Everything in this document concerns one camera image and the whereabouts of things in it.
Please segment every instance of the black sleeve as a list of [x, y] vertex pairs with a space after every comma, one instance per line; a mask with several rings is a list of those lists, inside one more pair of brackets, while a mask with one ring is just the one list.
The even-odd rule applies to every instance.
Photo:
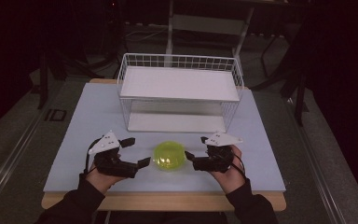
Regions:
[[228, 201], [235, 208], [235, 216], [241, 223], [278, 223], [271, 203], [262, 195], [253, 195], [251, 183], [246, 183], [240, 188], [226, 195]]
[[103, 199], [103, 194], [89, 181], [80, 180], [78, 188], [66, 193], [59, 203], [42, 213], [36, 224], [91, 223], [91, 216]]

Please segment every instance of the human arm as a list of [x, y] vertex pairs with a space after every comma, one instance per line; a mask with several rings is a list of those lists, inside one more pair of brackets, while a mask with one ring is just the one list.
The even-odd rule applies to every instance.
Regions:
[[103, 175], [91, 168], [85, 178], [80, 178], [78, 188], [66, 193], [60, 202], [47, 209], [36, 224], [90, 223], [104, 194], [122, 179], [124, 177]]
[[252, 194], [250, 180], [244, 176], [241, 165], [241, 151], [235, 146], [231, 146], [231, 150], [236, 155], [232, 163], [242, 173], [231, 165], [225, 173], [211, 172], [211, 175], [234, 206], [235, 215], [241, 223], [278, 223], [271, 203], [262, 195]]

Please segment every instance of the wooden table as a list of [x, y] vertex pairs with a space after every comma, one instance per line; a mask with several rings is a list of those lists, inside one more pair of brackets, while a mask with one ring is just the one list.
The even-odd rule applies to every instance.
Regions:
[[[113, 79], [92, 79], [90, 83], [116, 84]], [[66, 192], [46, 192], [42, 207], [59, 202]], [[286, 208], [282, 192], [257, 192], [266, 197], [275, 211]], [[224, 192], [108, 192], [99, 210], [116, 211], [234, 211]]]

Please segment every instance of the dark background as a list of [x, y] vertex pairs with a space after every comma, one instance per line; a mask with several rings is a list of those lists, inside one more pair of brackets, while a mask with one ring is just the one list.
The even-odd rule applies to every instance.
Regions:
[[[41, 35], [72, 57], [84, 58], [84, 40], [78, 35], [81, 24], [75, 20], [75, 14], [76, 10], [84, 13], [85, 8], [93, 7], [76, 7], [79, 3], [0, 1], [0, 118], [32, 88], [28, 76], [39, 66]], [[274, 26], [269, 23], [273, 24], [271, 15], [278, 13], [277, 10], [257, 7], [250, 32], [274, 33]], [[165, 24], [168, 1], [128, 0], [123, 13], [131, 23]], [[292, 55], [288, 55], [289, 63], [298, 60], [297, 55], [312, 62], [308, 64], [307, 87], [313, 90], [358, 181], [358, 1], [332, 2], [311, 14], [306, 22], [305, 27], [309, 28], [298, 34], [288, 51]]]

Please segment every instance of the white wire basket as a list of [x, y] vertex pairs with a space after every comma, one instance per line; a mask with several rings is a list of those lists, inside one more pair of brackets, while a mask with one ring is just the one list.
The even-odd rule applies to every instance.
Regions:
[[135, 132], [226, 132], [244, 88], [234, 58], [167, 54], [125, 54], [117, 84]]

